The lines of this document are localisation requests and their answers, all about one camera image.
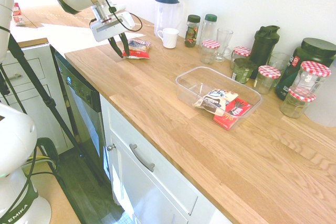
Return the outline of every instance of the green label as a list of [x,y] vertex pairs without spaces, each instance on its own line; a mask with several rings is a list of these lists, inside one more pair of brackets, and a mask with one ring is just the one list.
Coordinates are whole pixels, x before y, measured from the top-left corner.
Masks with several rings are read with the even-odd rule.
[[198,27],[188,26],[187,33],[185,35],[185,40],[189,41],[190,43],[196,42],[197,33],[198,33]]

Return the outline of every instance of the white mug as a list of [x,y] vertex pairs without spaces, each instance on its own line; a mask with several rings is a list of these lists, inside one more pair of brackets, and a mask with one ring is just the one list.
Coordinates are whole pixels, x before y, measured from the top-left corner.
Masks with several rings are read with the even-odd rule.
[[164,28],[163,30],[157,31],[157,35],[163,41],[165,48],[174,48],[176,46],[177,37],[179,36],[179,31],[174,28]]

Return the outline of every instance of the dark wood floor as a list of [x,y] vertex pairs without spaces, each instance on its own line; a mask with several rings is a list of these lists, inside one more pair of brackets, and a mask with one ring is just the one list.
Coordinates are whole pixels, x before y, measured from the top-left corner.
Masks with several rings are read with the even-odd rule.
[[65,193],[83,224],[131,224],[124,210],[112,198],[110,185],[98,185],[85,162],[74,149],[60,156],[58,174]]

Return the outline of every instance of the red snack packet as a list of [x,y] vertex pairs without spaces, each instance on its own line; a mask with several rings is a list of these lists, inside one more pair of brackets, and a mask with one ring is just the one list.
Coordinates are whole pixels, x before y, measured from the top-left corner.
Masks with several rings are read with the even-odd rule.
[[238,118],[233,116],[243,115],[246,111],[251,108],[251,104],[243,101],[242,99],[236,98],[231,103],[229,103],[225,111],[230,114],[224,114],[223,116],[214,116],[214,121],[226,129],[230,129],[232,125],[237,121]]
[[152,43],[138,39],[129,39],[128,45],[130,48],[130,55],[127,56],[124,50],[124,52],[122,52],[122,56],[129,59],[149,59],[148,50]]

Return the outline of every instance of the drawer handle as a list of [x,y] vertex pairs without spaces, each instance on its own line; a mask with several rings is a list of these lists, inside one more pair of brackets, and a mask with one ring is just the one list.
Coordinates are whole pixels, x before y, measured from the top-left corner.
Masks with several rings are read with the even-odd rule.
[[21,74],[16,73],[14,76],[9,77],[8,79],[9,79],[10,81],[12,81],[12,80],[16,80],[16,79],[19,79],[19,78],[22,78],[22,77],[23,77],[23,76],[22,76]]
[[155,166],[155,164],[148,164],[145,160],[143,160],[139,156],[139,154],[135,150],[137,148],[137,145],[136,144],[130,144],[130,148],[131,148],[131,151],[133,152],[133,154],[135,155],[135,157],[140,161],[140,163],[143,164],[144,167],[146,167],[151,172],[154,172],[154,166]]

